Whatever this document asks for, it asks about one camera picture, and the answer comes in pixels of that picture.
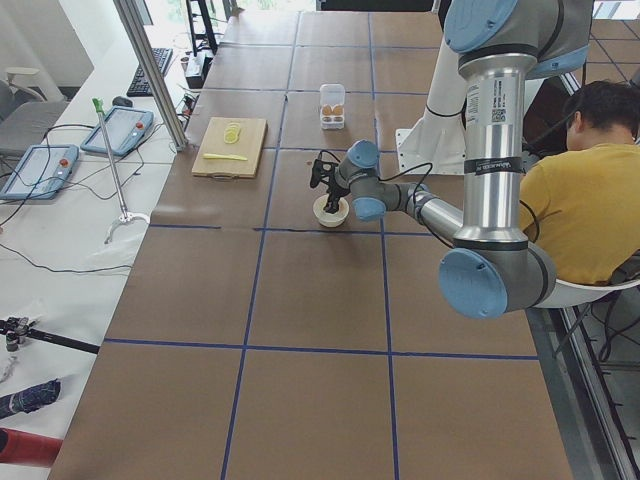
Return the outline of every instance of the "black hair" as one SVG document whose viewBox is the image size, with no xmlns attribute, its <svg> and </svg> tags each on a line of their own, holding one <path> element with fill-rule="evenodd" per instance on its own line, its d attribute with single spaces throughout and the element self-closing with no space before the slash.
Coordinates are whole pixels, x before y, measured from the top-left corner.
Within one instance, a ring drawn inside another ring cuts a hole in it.
<svg viewBox="0 0 640 480">
<path fill-rule="evenodd" d="M 564 104 L 567 128 L 578 111 L 593 128 L 609 130 L 613 125 L 622 125 L 636 138 L 640 126 L 640 89 L 606 80 L 588 83 Z"/>
</svg>

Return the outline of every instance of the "label on robot arm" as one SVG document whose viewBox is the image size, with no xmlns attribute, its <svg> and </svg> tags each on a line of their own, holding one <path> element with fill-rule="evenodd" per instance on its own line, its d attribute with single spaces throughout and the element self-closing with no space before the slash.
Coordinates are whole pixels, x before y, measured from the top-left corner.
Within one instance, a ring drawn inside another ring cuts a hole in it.
<svg viewBox="0 0 640 480">
<path fill-rule="evenodd" d="M 467 90 L 467 123 L 480 126 L 511 124 L 517 100 L 515 78 L 480 80 Z"/>
</svg>

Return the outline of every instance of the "keyboard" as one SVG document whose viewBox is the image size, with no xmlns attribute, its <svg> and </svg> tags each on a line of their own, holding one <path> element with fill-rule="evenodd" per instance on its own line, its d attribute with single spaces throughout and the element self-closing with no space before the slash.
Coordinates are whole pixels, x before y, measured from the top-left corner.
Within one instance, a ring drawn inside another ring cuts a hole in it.
<svg viewBox="0 0 640 480">
<path fill-rule="evenodd" d="M 152 48 L 152 50 L 153 57 L 156 60 L 156 64 L 158 65 L 160 72 L 162 75 L 165 75 L 171 63 L 173 50 L 170 48 Z M 147 77 L 144 75 L 142 66 L 138 65 L 138 69 L 133 76 L 133 80 L 131 80 L 129 90 L 127 90 L 127 97 L 151 97 L 152 95 L 151 86 L 147 81 Z"/>
</svg>

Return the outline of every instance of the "man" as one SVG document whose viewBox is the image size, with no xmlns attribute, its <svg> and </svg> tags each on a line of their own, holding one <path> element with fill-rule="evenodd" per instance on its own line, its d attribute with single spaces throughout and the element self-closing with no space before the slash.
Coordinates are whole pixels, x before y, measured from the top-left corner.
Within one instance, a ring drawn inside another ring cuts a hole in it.
<svg viewBox="0 0 640 480">
<path fill-rule="evenodd" d="M 598 81 L 564 107 L 569 151 L 523 178 L 520 228 L 556 264 L 558 278 L 607 284 L 640 249 L 640 90 Z"/>
</svg>

